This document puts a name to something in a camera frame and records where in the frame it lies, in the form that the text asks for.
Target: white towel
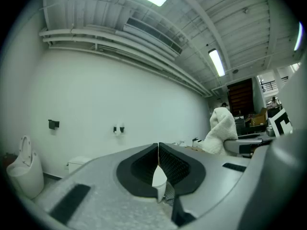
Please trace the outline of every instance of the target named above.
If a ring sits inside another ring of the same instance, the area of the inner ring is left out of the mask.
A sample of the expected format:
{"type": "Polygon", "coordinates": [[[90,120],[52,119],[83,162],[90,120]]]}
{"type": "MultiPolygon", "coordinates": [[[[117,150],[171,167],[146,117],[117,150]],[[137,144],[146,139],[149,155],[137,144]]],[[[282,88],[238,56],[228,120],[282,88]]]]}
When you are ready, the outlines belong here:
{"type": "Polygon", "coordinates": [[[236,123],[232,114],[225,107],[215,108],[210,118],[211,130],[207,134],[202,149],[219,155],[233,155],[224,148],[224,141],[238,139],[236,123]]]}

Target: black railing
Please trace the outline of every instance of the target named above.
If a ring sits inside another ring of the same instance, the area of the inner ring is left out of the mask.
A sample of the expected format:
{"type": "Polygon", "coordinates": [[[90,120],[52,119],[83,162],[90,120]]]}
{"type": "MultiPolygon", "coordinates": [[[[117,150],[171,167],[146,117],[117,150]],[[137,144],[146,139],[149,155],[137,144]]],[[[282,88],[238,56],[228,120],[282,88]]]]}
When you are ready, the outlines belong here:
{"type": "MultiPolygon", "coordinates": [[[[283,83],[286,83],[288,81],[288,77],[282,78],[283,83]]],[[[277,84],[275,81],[266,82],[261,84],[261,88],[263,92],[275,90],[277,89],[277,84]]]]}

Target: ceiling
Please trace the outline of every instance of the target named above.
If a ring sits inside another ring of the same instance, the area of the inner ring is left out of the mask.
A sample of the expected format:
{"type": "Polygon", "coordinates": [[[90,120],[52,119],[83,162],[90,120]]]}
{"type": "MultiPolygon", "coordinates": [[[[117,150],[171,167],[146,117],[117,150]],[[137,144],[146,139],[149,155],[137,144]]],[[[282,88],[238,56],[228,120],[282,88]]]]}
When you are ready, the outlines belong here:
{"type": "Polygon", "coordinates": [[[183,49],[175,64],[211,90],[265,70],[296,63],[298,21],[280,0],[43,0],[48,30],[93,24],[122,30],[137,18],[183,49]],[[208,51],[216,48],[226,75],[208,51]]]}

